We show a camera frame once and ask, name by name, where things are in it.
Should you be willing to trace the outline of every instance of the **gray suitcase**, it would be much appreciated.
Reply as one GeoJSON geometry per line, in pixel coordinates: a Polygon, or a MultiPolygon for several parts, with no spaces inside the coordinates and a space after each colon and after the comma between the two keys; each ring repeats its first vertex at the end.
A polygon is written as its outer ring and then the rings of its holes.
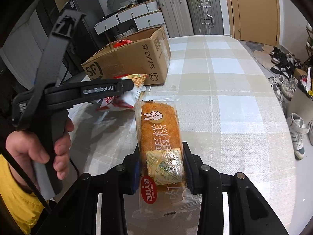
{"type": "Polygon", "coordinates": [[[170,38],[194,35],[187,0],[158,2],[170,38]]]}
{"type": "Polygon", "coordinates": [[[187,0],[195,35],[224,35],[222,9],[219,0],[187,0]]]}

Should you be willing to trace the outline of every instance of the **snack bag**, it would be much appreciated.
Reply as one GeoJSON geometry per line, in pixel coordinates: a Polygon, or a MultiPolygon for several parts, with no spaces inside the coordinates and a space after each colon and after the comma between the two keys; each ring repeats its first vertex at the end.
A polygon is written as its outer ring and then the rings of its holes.
{"type": "Polygon", "coordinates": [[[142,172],[139,210],[134,218],[159,218],[201,206],[201,197],[186,186],[183,146],[173,102],[148,101],[135,105],[142,172]]]}
{"type": "Polygon", "coordinates": [[[116,77],[116,79],[132,80],[134,82],[134,88],[131,91],[124,92],[120,96],[106,97],[96,101],[96,103],[101,102],[101,105],[97,110],[117,111],[132,109],[135,103],[139,100],[140,95],[142,95],[147,89],[144,86],[146,78],[147,74],[132,74],[116,77]]]}
{"type": "Polygon", "coordinates": [[[129,44],[129,43],[132,43],[132,41],[130,41],[130,40],[121,40],[121,41],[115,43],[115,44],[113,45],[113,47],[114,47],[114,48],[117,48],[117,47],[120,47],[120,46],[129,44]]]}

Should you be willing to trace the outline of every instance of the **wooden door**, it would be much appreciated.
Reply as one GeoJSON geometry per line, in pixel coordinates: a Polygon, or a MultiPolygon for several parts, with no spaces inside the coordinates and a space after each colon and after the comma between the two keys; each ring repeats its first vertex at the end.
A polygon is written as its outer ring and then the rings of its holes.
{"type": "Polygon", "coordinates": [[[231,0],[230,6],[234,38],[276,46],[280,24],[278,0],[231,0]]]}

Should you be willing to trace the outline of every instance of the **hand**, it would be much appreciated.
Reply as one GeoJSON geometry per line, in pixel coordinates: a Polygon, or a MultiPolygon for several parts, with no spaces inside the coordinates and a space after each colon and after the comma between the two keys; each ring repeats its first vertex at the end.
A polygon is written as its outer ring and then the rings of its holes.
{"type": "Polygon", "coordinates": [[[150,114],[144,113],[144,115],[148,116],[145,118],[145,120],[160,120],[163,117],[163,115],[159,111],[151,111],[150,114]]]}
{"type": "MultiPolygon", "coordinates": [[[[65,125],[65,133],[54,144],[56,157],[54,158],[53,167],[57,171],[57,176],[63,180],[69,172],[69,148],[71,147],[71,138],[68,132],[74,130],[72,121],[68,118],[65,125]]],[[[32,167],[32,160],[45,164],[49,161],[49,155],[41,145],[36,134],[27,131],[12,132],[6,141],[6,149],[22,167],[26,174],[31,178],[38,189],[36,175],[32,167]]],[[[26,182],[10,165],[12,176],[24,191],[30,191],[26,182]]]]}

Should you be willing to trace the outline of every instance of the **finger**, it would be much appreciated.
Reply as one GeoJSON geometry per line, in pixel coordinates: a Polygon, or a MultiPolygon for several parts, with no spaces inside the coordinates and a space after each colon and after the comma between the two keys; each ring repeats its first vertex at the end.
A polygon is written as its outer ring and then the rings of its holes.
{"type": "Polygon", "coordinates": [[[69,152],[64,155],[57,155],[54,158],[53,168],[55,171],[62,171],[69,162],[69,152]]]}
{"type": "Polygon", "coordinates": [[[50,156],[46,152],[46,150],[41,145],[38,137],[34,133],[27,133],[28,136],[24,138],[23,143],[25,147],[28,149],[29,157],[38,163],[46,164],[50,156]]]}
{"type": "Polygon", "coordinates": [[[57,177],[58,177],[58,179],[63,180],[67,177],[68,173],[69,173],[69,167],[67,166],[62,171],[57,172],[57,177]]]}
{"type": "Polygon", "coordinates": [[[59,138],[54,144],[54,152],[56,155],[63,155],[68,152],[71,147],[71,137],[68,132],[65,132],[61,138],[59,138]]]}
{"type": "Polygon", "coordinates": [[[74,124],[72,122],[72,120],[68,117],[66,124],[65,124],[65,130],[68,132],[72,132],[74,131],[74,124]]]}

